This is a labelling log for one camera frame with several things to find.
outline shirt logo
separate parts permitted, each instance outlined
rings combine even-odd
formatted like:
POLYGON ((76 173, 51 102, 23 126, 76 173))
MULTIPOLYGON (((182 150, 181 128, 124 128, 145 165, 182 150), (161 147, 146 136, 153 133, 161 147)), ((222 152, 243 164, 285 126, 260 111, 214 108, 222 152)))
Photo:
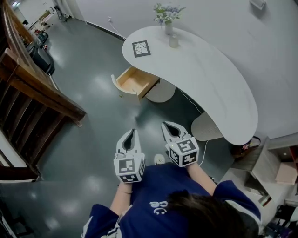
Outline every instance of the shirt logo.
POLYGON ((150 202, 149 203, 151 207, 155 208, 153 213, 156 215, 159 215, 160 213, 162 215, 164 215, 167 210, 165 210, 164 208, 168 206, 168 202, 164 201, 164 202, 150 202))

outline wooden banister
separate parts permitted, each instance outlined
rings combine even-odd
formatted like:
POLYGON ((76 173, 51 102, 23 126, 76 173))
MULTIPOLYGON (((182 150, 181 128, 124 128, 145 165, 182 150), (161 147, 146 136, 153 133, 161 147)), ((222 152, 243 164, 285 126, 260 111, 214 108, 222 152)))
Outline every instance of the wooden banister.
POLYGON ((40 81, 37 75, 10 49, 5 50, 0 58, 0 65, 6 75, 2 80, 7 81, 22 93, 74 121, 80 121, 85 116, 83 109, 54 87, 40 81))
POLYGON ((1 15, 7 41, 10 49, 6 49, 0 58, 0 67, 4 73, 9 74, 2 80, 10 82, 11 86, 17 88, 24 94, 41 102, 42 104, 70 117, 74 121, 80 121, 86 114, 75 102, 56 90, 49 76, 32 61, 19 37, 15 25, 22 30, 28 39, 29 33, 21 27, 20 21, 15 17, 11 7, 3 0, 1 15))
POLYGON ((36 165, 62 126, 85 116, 31 59, 21 37, 36 44, 6 0, 0 0, 0 131, 27 168, 0 165, 2 179, 35 179, 36 165))

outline person's arm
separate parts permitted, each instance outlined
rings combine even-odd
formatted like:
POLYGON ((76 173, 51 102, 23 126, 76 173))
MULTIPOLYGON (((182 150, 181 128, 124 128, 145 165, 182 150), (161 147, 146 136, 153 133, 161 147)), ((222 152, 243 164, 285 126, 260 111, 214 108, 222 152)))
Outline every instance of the person's arm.
POLYGON ((191 179, 201 185, 211 196, 213 196, 216 184, 209 178, 204 170, 197 163, 187 166, 186 169, 191 179))
POLYGON ((116 195, 110 207, 117 215, 121 215, 130 206, 130 196, 132 193, 132 184, 120 183, 116 195))

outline dark hair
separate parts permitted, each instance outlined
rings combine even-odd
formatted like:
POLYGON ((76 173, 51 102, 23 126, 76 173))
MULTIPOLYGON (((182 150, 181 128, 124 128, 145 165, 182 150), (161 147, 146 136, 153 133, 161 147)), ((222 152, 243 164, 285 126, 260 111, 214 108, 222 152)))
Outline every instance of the dark hair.
POLYGON ((174 192, 168 208, 189 220, 189 237, 251 237, 237 210, 214 197, 190 195, 186 190, 174 192))

